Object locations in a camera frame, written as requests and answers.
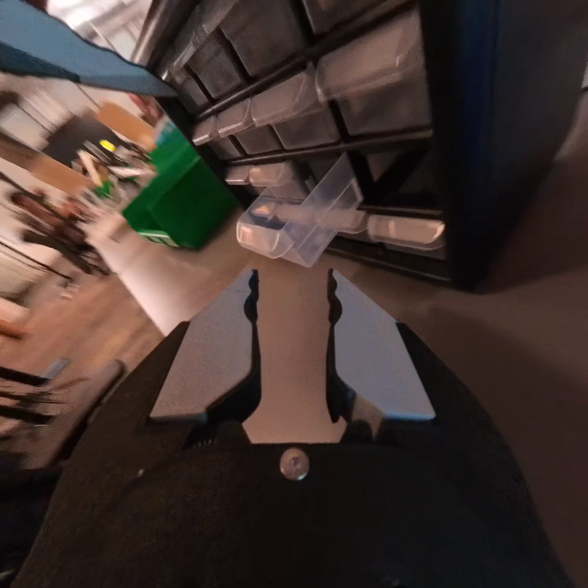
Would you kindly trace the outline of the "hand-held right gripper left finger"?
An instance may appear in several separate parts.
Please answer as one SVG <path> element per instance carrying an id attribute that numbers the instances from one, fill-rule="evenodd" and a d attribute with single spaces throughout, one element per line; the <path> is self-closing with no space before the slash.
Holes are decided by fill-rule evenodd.
<path id="1" fill-rule="evenodd" d="M 247 270 L 187 326 L 159 395 L 154 422 L 245 421 L 261 401 L 259 276 Z"/>

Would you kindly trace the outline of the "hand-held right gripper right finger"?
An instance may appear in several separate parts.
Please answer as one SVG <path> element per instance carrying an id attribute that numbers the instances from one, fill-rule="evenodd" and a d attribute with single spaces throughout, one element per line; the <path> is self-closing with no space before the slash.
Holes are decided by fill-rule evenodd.
<path id="1" fill-rule="evenodd" d="M 339 271 L 327 277 L 327 409 L 332 422 L 432 422 L 436 411 L 398 321 Z"/>

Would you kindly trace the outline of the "green plastic bin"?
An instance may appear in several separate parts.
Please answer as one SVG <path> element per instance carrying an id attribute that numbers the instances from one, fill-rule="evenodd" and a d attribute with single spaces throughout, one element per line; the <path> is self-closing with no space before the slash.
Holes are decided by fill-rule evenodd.
<path id="1" fill-rule="evenodd" d="M 155 177 L 122 210 L 127 224 L 154 243 L 199 250 L 238 206 L 238 200 L 178 129 L 149 154 Z"/>

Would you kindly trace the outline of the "clear plastic drawer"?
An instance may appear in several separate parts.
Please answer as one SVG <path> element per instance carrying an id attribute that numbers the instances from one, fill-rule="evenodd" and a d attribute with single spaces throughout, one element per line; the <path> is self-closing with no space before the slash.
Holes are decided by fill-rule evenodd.
<path id="1" fill-rule="evenodd" d="M 281 164 L 252 167 L 252 186 L 261 194 L 239 217 L 240 246 L 266 256 L 312 267 L 338 233 L 364 231 L 364 196 L 347 154 L 312 189 Z"/>

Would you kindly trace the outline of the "black drawer cabinet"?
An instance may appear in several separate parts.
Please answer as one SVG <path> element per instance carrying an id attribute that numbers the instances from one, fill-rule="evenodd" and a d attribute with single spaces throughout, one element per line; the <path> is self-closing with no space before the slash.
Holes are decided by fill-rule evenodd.
<path id="1" fill-rule="evenodd" d="M 191 98 L 160 64 L 198 1 L 151 1 L 131 60 L 171 85 L 159 104 L 246 210 L 261 194 L 212 143 L 217 123 L 198 121 Z M 489 275 L 570 128 L 587 61 L 587 1 L 415 1 L 431 130 L 392 139 L 425 148 L 404 184 L 432 188 L 431 208 L 364 205 L 364 231 L 338 233 L 326 251 L 405 275 L 475 290 Z M 296 172 L 312 190 L 343 154 Z"/>

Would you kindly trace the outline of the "grid of clear drawers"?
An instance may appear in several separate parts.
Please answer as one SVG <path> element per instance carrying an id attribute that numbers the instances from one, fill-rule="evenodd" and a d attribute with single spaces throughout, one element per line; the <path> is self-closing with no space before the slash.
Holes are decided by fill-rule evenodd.
<path id="1" fill-rule="evenodd" d="M 217 123 L 214 151 L 234 167 L 298 172 L 346 152 L 368 208 L 435 202 L 403 187 L 425 148 L 392 143 L 432 129 L 415 1 L 198 1 L 160 72 Z"/>

